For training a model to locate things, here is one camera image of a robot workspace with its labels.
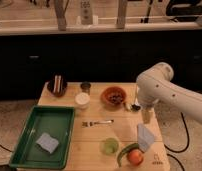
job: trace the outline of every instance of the cup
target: cup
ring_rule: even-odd
[[[82,92],[90,94],[91,84],[89,82],[82,82],[80,86],[81,86]]]
[[[75,96],[75,103],[77,104],[77,108],[85,109],[88,107],[90,102],[90,97],[87,93],[81,92]]]
[[[112,155],[117,152],[119,143],[115,138],[107,138],[100,144],[100,150],[103,154]]]

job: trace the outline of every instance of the sponge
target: sponge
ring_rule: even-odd
[[[59,142],[57,139],[52,138],[48,133],[44,132],[39,139],[36,141],[38,145],[41,146],[44,150],[48,151],[50,154],[52,154],[57,146],[59,145]]]

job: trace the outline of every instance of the cabinet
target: cabinet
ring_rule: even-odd
[[[202,89],[202,30],[0,36],[0,99],[39,97],[45,81],[134,82],[165,61],[173,82]]]

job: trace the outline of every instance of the green cup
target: green cup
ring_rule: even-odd
[[[115,138],[107,138],[100,145],[101,152],[106,155],[116,153],[119,148],[119,143]]]

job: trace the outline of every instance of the orange bowl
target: orange bowl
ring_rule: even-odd
[[[101,100],[111,107],[121,106],[126,100],[126,92],[120,87],[109,87],[101,94]]]

